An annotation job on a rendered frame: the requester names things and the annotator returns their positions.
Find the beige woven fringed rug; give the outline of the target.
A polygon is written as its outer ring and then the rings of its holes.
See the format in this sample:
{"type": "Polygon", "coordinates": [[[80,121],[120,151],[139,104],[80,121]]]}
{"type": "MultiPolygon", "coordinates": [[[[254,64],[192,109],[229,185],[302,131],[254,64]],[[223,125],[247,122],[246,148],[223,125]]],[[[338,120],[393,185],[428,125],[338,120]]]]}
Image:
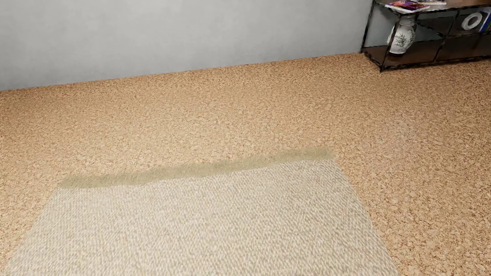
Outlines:
{"type": "Polygon", "coordinates": [[[399,276],[327,148],[65,178],[2,276],[399,276]]]}

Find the white floral ceramic vase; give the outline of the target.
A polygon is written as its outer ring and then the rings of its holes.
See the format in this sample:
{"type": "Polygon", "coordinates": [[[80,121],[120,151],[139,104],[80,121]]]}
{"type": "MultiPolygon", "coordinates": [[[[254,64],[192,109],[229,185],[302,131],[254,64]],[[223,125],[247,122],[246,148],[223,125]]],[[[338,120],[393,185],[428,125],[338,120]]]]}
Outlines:
{"type": "Polygon", "coordinates": [[[402,56],[405,54],[415,41],[416,28],[414,16],[402,17],[392,40],[389,55],[402,56]]]}

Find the dark metal wood shelf unit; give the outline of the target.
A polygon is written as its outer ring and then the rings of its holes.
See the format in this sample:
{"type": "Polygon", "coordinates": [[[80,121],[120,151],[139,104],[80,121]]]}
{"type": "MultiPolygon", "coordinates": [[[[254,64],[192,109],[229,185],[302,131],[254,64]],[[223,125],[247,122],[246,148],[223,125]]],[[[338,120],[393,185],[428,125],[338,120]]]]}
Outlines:
{"type": "Polygon", "coordinates": [[[479,32],[481,24],[473,30],[463,30],[463,19],[481,12],[483,18],[491,11],[491,0],[409,0],[429,5],[427,10],[400,13],[385,7],[399,0],[372,0],[360,53],[376,64],[380,72],[408,67],[433,66],[491,59],[491,28],[479,32]],[[365,46],[374,8],[380,6],[397,19],[384,45],[365,46]],[[402,17],[414,16],[416,37],[402,56],[389,55],[392,40],[402,17]]]}

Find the colourful magazine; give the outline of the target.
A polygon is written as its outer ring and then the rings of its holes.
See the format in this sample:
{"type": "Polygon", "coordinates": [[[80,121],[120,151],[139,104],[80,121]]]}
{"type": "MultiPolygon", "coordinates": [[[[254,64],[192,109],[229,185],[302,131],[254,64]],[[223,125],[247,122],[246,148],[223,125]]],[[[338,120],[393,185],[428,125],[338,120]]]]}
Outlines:
{"type": "Polygon", "coordinates": [[[385,7],[396,10],[400,13],[415,13],[423,10],[427,10],[430,8],[429,5],[421,4],[418,2],[413,2],[409,0],[399,0],[396,2],[392,2],[386,4],[385,7]]]}

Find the white tape roll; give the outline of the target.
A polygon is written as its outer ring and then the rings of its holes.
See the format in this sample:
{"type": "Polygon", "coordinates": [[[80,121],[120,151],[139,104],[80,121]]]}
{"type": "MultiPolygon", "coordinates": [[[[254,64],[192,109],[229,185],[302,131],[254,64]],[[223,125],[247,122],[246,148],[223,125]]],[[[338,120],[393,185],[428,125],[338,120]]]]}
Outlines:
{"type": "Polygon", "coordinates": [[[481,24],[482,19],[483,15],[481,12],[475,12],[467,15],[461,23],[461,28],[466,31],[473,30],[481,24]]]}

